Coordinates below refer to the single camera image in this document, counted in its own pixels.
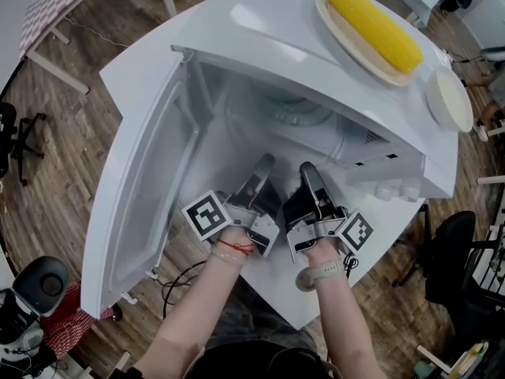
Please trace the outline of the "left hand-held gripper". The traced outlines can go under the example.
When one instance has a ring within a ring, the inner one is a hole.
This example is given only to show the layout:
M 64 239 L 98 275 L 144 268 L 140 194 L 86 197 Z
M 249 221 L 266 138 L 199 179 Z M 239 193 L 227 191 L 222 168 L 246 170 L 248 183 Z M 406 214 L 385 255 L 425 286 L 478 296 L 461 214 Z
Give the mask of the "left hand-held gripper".
M 275 157 L 265 153 L 236 193 L 228 196 L 210 190 L 182 209 L 199 240 L 213 243 L 228 226 L 245 229 L 259 254 L 267 257 L 280 229 L 276 223 L 281 199 L 268 178 Z

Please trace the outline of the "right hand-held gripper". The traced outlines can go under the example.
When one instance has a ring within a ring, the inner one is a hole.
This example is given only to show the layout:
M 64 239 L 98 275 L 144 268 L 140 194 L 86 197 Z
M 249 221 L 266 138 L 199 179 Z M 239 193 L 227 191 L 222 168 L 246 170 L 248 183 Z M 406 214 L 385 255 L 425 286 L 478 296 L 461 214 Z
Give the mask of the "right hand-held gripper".
M 361 210 L 338 206 L 312 163 L 304 162 L 299 171 L 303 186 L 282 207 L 291 253 L 310 257 L 327 243 L 345 256 L 358 255 L 373 233 Z

